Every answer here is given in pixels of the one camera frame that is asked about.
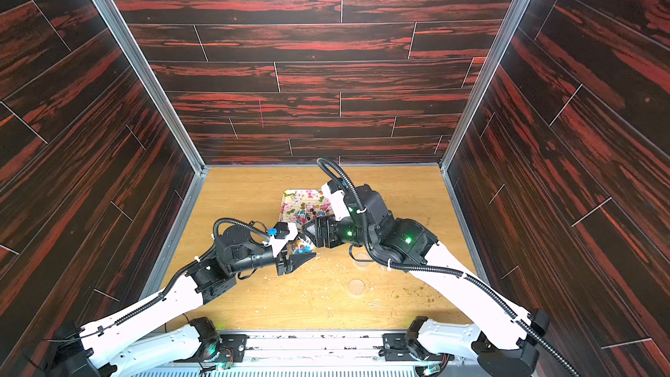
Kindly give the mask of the candy jar with lid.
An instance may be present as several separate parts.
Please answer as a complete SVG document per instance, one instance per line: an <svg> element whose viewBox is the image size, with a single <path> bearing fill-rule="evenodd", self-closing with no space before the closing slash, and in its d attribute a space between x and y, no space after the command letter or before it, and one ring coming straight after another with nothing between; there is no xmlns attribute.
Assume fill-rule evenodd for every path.
<svg viewBox="0 0 670 377"><path fill-rule="evenodd" d="M291 245L291 250L293 254L312 253L314 246L310 239L297 237Z"/></svg>

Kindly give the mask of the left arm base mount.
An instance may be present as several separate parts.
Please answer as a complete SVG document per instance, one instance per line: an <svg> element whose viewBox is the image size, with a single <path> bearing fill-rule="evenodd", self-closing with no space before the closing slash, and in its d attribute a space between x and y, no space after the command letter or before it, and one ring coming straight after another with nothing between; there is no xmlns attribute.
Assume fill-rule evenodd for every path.
<svg viewBox="0 0 670 377"><path fill-rule="evenodd" d="M221 333L208 318L192 319L188 324L195 328L199 346L187 361L197 363L202 375L209 371L230 369L243 362L248 341L246 334Z"/></svg>

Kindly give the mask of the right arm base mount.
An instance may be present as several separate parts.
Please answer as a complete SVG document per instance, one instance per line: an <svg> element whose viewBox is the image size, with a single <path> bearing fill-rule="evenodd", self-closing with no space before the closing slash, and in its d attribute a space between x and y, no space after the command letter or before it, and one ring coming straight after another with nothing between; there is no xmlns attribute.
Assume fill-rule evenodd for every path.
<svg viewBox="0 0 670 377"><path fill-rule="evenodd" d="M427 322L426 316L418 316L405 333L384 333L383 347L378 356L385 361L434 361L434 364L415 367L417 376L439 376L450 361L453 354L431 354L419 343L420 328Z"/></svg>

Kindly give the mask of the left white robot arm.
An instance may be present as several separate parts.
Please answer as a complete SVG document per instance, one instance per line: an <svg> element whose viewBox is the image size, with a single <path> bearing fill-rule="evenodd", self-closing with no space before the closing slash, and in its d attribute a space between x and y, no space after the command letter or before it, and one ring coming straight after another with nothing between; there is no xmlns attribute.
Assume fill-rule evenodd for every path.
<svg viewBox="0 0 670 377"><path fill-rule="evenodd" d="M243 272L274 266L278 275L293 273L314 257L289 253L298 236L295 223L279 222L265 230L229 217L216 220L212 246L157 293L103 319L61 327L52 339L45 375L133 376L172 361L218 359L220 336L208 319L162 336L150 332L221 297Z"/></svg>

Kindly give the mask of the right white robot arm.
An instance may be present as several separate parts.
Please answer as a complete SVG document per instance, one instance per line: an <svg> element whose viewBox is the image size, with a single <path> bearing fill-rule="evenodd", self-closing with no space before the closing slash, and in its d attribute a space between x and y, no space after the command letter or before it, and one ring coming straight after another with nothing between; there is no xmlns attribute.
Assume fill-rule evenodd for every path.
<svg viewBox="0 0 670 377"><path fill-rule="evenodd" d="M466 268L438 237L415 220L396 218L381 195L368 185L349 190L340 180L321 188L330 216L318 216L303 235L319 248L342 244L362 247L371 261L391 271L407 272L449 300L471 321L452 325L416 318L401 354L416 361L440 358L475 361L490 376L531 376L538 359L538 338L548 316L530 313Z"/></svg>

